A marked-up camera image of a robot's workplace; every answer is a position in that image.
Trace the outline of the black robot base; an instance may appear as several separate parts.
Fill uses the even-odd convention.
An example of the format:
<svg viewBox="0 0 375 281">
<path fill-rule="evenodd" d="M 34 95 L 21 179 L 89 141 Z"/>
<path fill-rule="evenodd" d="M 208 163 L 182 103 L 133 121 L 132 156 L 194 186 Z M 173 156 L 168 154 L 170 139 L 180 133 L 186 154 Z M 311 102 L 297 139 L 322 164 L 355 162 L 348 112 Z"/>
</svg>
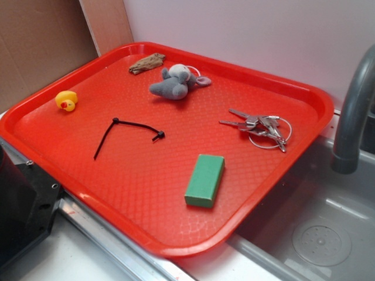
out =
<svg viewBox="0 0 375 281">
<path fill-rule="evenodd" d="M 62 191 L 40 166 L 14 164 L 1 148 L 1 272 L 50 235 Z"/>
</svg>

